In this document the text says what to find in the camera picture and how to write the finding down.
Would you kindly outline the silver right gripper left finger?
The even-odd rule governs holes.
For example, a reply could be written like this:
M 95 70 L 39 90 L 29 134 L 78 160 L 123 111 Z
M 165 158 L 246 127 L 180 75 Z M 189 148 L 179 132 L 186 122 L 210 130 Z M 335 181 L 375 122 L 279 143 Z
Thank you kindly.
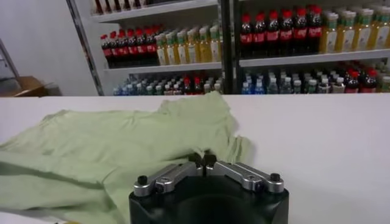
M 170 164 L 152 175 L 139 176 L 133 185 L 133 194 L 136 197 L 147 197 L 154 193 L 169 193 L 186 177 L 202 174 L 202 158 L 197 153 L 193 153 L 189 156 L 188 162 Z

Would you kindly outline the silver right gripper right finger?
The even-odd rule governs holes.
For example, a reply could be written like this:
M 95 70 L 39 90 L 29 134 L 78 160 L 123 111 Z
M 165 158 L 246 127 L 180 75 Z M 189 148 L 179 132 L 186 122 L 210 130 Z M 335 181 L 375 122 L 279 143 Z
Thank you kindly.
M 278 173 L 267 174 L 243 163 L 227 163 L 218 161 L 215 155 L 204 156 L 207 175 L 228 177 L 247 191 L 279 194 L 284 191 L 284 181 Z

